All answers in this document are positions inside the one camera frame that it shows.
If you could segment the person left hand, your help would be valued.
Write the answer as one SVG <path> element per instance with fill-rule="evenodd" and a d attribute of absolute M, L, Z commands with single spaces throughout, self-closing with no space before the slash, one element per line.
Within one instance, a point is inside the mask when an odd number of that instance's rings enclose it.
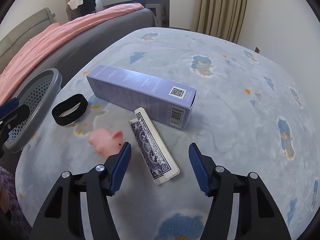
<path fill-rule="evenodd" d="M 8 194 L 6 192 L 5 187 L 1 184 L 1 190 L 0 190 L 0 206 L 1 209 L 4 213 L 7 213 L 7 211 L 9 210 L 9 197 Z"/>

